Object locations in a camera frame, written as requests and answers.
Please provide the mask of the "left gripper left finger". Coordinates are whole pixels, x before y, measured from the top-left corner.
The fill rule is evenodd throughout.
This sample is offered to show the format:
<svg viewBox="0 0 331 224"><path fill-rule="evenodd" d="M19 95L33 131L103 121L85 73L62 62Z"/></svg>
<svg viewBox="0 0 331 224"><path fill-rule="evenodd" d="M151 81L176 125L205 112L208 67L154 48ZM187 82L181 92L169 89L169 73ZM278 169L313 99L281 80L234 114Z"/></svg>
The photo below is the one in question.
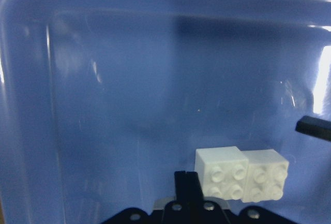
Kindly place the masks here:
<svg viewBox="0 0 331 224"><path fill-rule="evenodd" d="M186 171L174 173L175 199L164 207L162 223L188 223L189 207L187 203Z"/></svg>

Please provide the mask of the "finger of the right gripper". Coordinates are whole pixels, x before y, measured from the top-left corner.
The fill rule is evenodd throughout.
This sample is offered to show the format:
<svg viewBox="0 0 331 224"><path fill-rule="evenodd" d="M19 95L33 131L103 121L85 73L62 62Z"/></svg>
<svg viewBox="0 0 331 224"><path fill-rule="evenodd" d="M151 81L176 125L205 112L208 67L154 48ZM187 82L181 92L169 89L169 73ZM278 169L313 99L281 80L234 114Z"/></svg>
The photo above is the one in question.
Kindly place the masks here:
<svg viewBox="0 0 331 224"><path fill-rule="evenodd" d="M297 121L295 130L330 142L330 121L305 115Z"/></svg>

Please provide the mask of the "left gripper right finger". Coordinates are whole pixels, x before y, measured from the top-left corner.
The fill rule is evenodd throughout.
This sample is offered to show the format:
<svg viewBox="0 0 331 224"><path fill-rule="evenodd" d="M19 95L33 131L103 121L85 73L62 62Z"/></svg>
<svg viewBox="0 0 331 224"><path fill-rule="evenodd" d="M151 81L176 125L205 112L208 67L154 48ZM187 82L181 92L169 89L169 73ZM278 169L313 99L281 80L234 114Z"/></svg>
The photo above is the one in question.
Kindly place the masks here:
<svg viewBox="0 0 331 224"><path fill-rule="evenodd" d="M199 177L196 172L187 172L188 207L191 223L229 223L220 205L212 200L205 200Z"/></svg>

